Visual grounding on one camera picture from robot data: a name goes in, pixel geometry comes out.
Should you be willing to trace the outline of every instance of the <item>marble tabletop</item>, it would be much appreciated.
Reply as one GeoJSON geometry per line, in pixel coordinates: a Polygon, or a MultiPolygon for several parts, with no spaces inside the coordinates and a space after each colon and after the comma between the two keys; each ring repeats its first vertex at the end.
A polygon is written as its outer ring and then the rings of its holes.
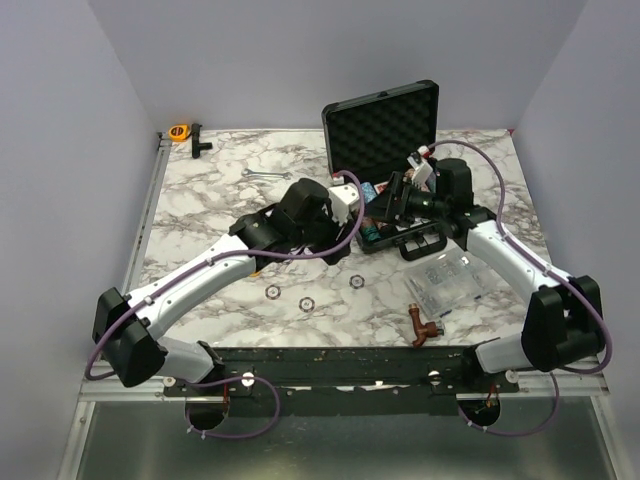
{"type": "MultiPolygon", "coordinates": [[[[484,149],[506,182],[504,222],[524,243],[548,257],[544,238],[506,130],[439,131],[438,139],[456,138],[484,149]]],[[[321,130],[203,131],[213,149],[191,158],[190,142],[174,144],[145,252],[140,285],[166,275],[200,254],[244,214],[275,203],[289,184],[309,177],[329,185],[321,130]],[[290,172],[290,180],[247,179],[244,168],[290,172]]],[[[439,147],[435,156],[465,159],[473,172],[476,202],[495,210],[498,182],[489,166],[462,147],[439,147]]],[[[458,248],[449,242],[447,249],[458,248]]],[[[336,266],[321,260],[272,264],[259,276],[221,290],[178,321],[168,336],[204,340],[220,347],[406,346],[415,338],[407,314],[415,299],[405,286],[406,262],[397,249],[365,255],[352,243],[352,254],[336,266]],[[352,275],[365,287],[353,289],[352,275]],[[269,300],[265,289],[280,287],[269,300]],[[313,311],[299,308],[303,297],[313,311]]],[[[521,331],[524,303],[505,283],[477,301],[444,317],[445,335],[429,345],[468,345],[521,331]]]]}

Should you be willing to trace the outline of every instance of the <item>wrench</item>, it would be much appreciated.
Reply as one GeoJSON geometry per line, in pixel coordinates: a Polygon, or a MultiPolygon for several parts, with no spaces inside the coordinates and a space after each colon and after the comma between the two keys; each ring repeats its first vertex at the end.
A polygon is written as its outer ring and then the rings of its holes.
{"type": "Polygon", "coordinates": [[[245,168],[242,171],[242,176],[244,177],[279,177],[288,180],[291,178],[291,174],[289,172],[285,173],[273,173],[273,172],[254,172],[250,168],[245,168]]]}

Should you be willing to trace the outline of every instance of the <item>tape measure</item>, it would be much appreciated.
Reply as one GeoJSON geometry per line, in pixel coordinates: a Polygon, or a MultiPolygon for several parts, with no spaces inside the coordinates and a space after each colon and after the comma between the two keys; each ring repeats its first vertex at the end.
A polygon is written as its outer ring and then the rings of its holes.
{"type": "Polygon", "coordinates": [[[189,125],[174,125],[169,129],[172,142],[184,142],[189,138],[189,125]]]}

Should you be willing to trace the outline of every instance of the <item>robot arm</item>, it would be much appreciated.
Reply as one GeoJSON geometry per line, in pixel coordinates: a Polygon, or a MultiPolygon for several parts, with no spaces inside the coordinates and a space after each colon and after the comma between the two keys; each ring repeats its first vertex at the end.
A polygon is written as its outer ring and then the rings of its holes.
{"type": "MultiPolygon", "coordinates": [[[[411,224],[416,217],[438,220],[445,233],[462,249],[484,260],[529,303],[522,334],[469,347],[463,355],[463,375],[469,379],[508,369],[550,371],[604,348],[601,329],[584,306],[558,281],[553,270],[568,280],[601,313],[598,285],[589,277],[575,279],[555,269],[519,244],[530,258],[546,265],[541,272],[499,232],[495,215],[473,204],[471,172],[463,160],[437,162],[436,193],[423,192],[393,174],[383,194],[367,204],[366,214],[386,223],[411,224]]],[[[353,229],[350,213],[359,204],[353,185],[329,190],[310,179],[293,184],[282,201],[241,217],[218,242],[188,264],[153,284],[122,296],[115,288],[98,301],[93,339],[98,343],[121,315],[139,305],[135,314],[106,341],[103,354],[123,385],[138,385],[153,375],[204,383],[219,377],[221,360],[204,342],[189,344],[165,338],[167,330],[186,312],[225,286],[273,259],[247,253],[219,262],[224,252],[264,251],[289,254],[308,248],[326,251],[342,242],[353,229]],[[205,268],[192,269],[206,263],[205,268]]],[[[348,245],[324,257],[335,264],[350,253],[348,245]]]]}
{"type": "Polygon", "coordinates": [[[602,351],[604,332],[567,288],[573,287],[602,316],[597,283],[553,267],[501,229],[493,212],[475,205],[465,161],[430,163],[436,174],[435,193],[422,191],[395,172],[386,190],[367,204],[367,215],[405,225],[420,217],[438,220],[447,237],[487,263],[528,303],[521,334],[468,349],[466,375],[525,368],[548,372],[602,351]]]}
{"type": "Polygon", "coordinates": [[[98,300],[94,342],[101,341],[124,313],[137,306],[135,313],[108,337],[102,351],[124,386],[138,385],[153,375],[191,383],[216,378],[221,361],[205,342],[191,344],[164,334],[211,295],[271,262],[282,262],[282,257],[293,250],[307,248],[315,253],[339,248],[322,256],[330,265],[337,263],[350,253],[348,244],[343,248],[339,244],[353,229],[349,214],[358,202],[354,185],[329,192],[313,180],[299,180],[278,204],[241,217],[227,235],[164,278],[126,296],[115,288],[104,292],[98,300]],[[255,256],[250,251],[271,252],[280,258],[255,256]],[[214,260],[225,252],[238,255],[214,260]]]}

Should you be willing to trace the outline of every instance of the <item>white wall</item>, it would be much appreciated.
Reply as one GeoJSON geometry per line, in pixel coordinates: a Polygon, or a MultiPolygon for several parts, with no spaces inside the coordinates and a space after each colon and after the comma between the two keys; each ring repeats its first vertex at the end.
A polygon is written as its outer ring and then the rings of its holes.
{"type": "Polygon", "coordinates": [[[82,0],[3,2],[0,65],[0,476],[50,479],[157,136],[82,0]]]}
{"type": "Polygon", "coordinates": [[[640,2],[590,0],[515,132],[552,258],[601,285],[606,371],[640,473],[640,2]]]}
{"type": "Polygon", "coordinates": [[[585,0],[88,0],[156,128],[318,127],[441,85],[441,128],[514,127],[585,0]]]}

